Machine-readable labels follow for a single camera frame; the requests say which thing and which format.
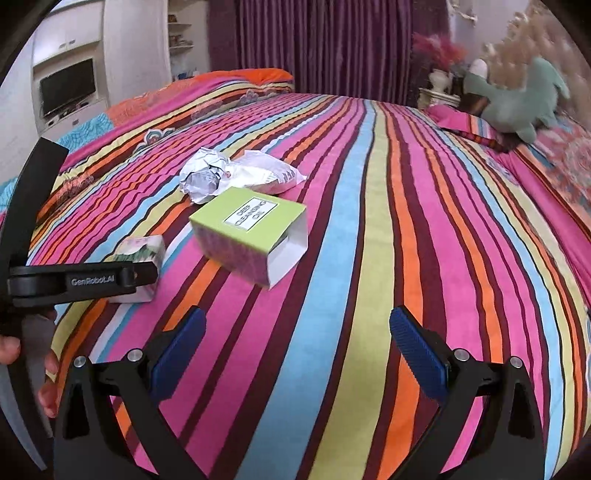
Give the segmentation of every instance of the nightstand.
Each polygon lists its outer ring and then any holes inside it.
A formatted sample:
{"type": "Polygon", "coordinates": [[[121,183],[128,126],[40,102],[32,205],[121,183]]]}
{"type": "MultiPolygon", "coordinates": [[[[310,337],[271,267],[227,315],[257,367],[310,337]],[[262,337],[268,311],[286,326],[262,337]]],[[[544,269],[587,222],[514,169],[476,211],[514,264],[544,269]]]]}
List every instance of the nightstand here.
{"type": "Polygon", "coordinates": [[[433,105],[450,105],[455,108],[460,105],[460,98],[457,95],[434,92],[426,88],[419,88],[419,91],[421,92],[418,96],[419,110],[425,110],[433,105]]]}

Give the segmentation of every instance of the white vase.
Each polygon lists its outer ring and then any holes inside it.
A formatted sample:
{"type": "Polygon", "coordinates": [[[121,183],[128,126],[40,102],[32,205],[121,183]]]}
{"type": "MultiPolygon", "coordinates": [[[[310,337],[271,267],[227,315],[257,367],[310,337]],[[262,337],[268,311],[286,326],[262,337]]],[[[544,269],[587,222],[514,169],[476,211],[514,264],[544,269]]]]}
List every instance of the white vase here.
{"type": "Polygon", "coordinates": [[[443,70],[433,70],[429,74],[429,80],[433,84],[432,90],[437,93],[445,93],[446,88],[450,86],[449,74],[443,70]]]}

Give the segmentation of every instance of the product box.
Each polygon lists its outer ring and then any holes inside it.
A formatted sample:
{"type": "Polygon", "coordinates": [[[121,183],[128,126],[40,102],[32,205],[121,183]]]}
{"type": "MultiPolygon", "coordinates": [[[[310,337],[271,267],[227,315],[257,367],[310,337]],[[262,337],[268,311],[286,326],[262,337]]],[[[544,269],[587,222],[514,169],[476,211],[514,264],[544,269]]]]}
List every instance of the product box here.
{"type": "Polygon", "coordinates": [[[306,207],[232,187],[190,217],[205,256],[273,287],[308,250],[306,207]]]}
{"type": "MultiPolygon", "coordinates": [[[[112,261],[135,263],[152,261],[160,273],[165,253],[166,246],[162,235],[126,238],[115,250],[112,261]]],[[[135,293],[110,297],[108,301],[112,303],[145,303],[154,298],[157,285],[158,281],[151,285],[137,287],[135,293]]]]}

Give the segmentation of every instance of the stuffed animal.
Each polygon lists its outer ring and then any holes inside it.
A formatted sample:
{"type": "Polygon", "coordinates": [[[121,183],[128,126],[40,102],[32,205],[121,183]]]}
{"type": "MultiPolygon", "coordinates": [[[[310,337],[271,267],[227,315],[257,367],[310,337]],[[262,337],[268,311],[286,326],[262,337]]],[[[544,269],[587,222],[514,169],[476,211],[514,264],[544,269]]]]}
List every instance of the stuffed animal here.
{"type": "Polygon", "coordinates": [[[527,84],[521,90],[503,90],[490,85],[479,69],[470,69],[464,78],[464,93],[488,97],[490,104],[482,118],[500,133],[516,133],[524,142],[534,143],[535,126],[557,125],[554,111],[558,91],[570,98],[569,88],[560,73],[547,60],[536,57],[527,69],[527,84]]]}

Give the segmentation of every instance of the plastic bag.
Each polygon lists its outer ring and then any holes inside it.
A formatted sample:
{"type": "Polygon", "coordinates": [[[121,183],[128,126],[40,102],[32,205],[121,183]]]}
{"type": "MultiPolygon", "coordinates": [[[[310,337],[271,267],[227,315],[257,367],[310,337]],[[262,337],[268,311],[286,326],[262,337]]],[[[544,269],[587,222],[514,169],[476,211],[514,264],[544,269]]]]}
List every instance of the plastic bag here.
{"type": "Polygon", "coordinates": [[[230,187],[278,195],[305,179],[297,168],[258,150],[246,150],[230,161],[215,150],[200,148],[181,169],[179,184],[181,192],[201,205],[230,187]]]}
{"type": "Polygon", "coordinates": [[[251,189],[267,195],[278,195],[306,179],[297,168],[258,150],[246,150],[244,155],[225,167],[225,174],[214,195],[230,187],[251,189]]]}

